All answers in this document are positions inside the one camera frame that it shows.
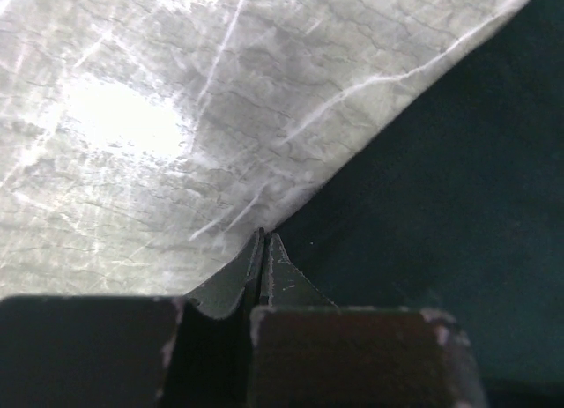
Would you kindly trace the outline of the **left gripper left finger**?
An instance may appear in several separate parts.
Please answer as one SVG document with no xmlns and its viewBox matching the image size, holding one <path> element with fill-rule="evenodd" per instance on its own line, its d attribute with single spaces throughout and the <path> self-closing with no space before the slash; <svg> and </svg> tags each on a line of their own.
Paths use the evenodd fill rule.
<svg viewBox="0 0 564 408">
<path fill-rule="evenodd" d="M 231 316 L 260 285 L 264 252 L 264 229 L 257 229 L 239 253 L 219 271 L 189 292 L 189 302 L 212 319 Z"/>
</svg>

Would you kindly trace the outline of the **black t-shirt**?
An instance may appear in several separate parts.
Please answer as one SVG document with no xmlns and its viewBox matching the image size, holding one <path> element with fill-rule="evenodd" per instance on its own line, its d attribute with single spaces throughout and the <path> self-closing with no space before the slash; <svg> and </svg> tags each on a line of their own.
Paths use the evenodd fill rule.
<svg viewBox="0 0 564 408">
<path fill-rule="evenodd" d="M 563 0 L 530 0 L 278 233 L 339 305 L 450 312 L 491 406 L 562 406 Z"/>
</svg>

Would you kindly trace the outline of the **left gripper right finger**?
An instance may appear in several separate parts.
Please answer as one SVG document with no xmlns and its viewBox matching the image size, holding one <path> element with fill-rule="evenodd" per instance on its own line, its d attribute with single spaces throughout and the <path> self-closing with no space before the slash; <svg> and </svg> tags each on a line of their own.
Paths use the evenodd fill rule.
<svg viewBox="0 0 564 408">
<path fill-rule="evenodd" d="M 259 304 L 293 308 L 337 306 L 292 263 L 278 234 L 269 236 L 262 267 Z"/>
</svg>

